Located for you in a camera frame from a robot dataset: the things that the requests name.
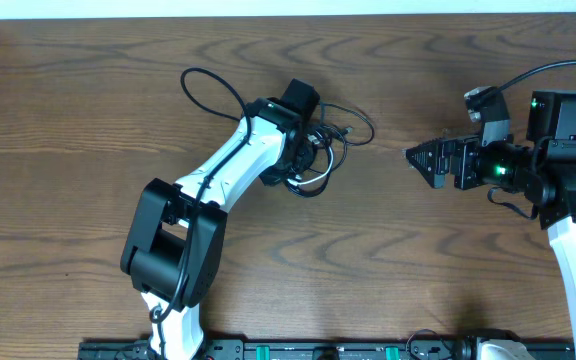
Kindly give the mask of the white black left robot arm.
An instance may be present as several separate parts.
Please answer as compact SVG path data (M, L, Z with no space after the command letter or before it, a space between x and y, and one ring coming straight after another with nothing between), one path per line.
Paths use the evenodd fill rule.
M148 306L157 358L199 352L199 303L218 271L228 214L254 180L291 185L309 165L304 132L319 100L292 80L281 97L247 104L232 137L191 174L155 178L142 191L120 268Z

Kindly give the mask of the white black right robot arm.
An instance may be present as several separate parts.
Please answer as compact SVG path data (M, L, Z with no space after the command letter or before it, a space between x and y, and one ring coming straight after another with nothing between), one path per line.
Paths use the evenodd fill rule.
M460 190L487 185L492 192L521 193L531 203L527 217L547 232L561 271L576 357L576 92L533 92L529 146L515 143L497 88L476 88L464 98L480 131L421 143L405 158L433 188L443 187L451 174Z

